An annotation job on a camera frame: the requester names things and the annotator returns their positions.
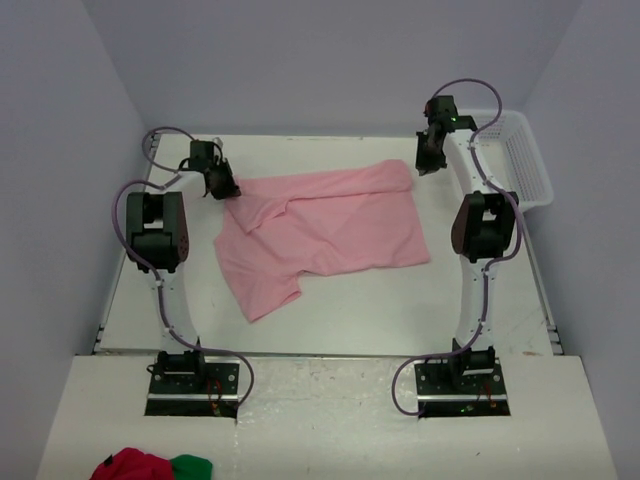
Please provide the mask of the pink t shirt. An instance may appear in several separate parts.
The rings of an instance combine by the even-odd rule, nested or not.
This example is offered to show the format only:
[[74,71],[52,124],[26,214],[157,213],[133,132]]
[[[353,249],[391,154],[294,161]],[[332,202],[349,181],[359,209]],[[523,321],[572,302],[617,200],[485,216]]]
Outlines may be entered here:
[[296,300],[303,274],[333,276],[430,261],[408,165],[244,179],[214,241],[221,273],[255,322]]

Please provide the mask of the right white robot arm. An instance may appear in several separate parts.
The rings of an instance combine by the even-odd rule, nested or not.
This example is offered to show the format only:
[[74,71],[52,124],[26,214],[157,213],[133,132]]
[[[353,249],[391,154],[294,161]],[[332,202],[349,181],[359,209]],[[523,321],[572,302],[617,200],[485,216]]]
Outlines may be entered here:
[[416,170],[423,176],[451,166],[462,192],[451,227],[462,293],[452,351],[423,363],[418,387],[427,395],[462,395],[495,375],[491,289],[516,226],[518,197],[491,173],[477,142],[479,128],[473,117],[458,113],[453,96],[433,97],[424,115],[427,128],[417,134]]

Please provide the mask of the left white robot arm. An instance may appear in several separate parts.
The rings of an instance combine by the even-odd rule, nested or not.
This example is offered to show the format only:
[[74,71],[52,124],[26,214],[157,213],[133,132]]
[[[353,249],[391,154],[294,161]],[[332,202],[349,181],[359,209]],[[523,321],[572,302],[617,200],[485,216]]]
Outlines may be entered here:
[[166,183],[140,184],[145,189],[126,198],[125,230],[114,229],[157,301],[161,348],[152,366],[152,391],[195,393],[206,385],[208,369],[184,281],[190,252],[186,207],[206,197],[238,197],[241,191],[218,137],[192,140],[189,155]]

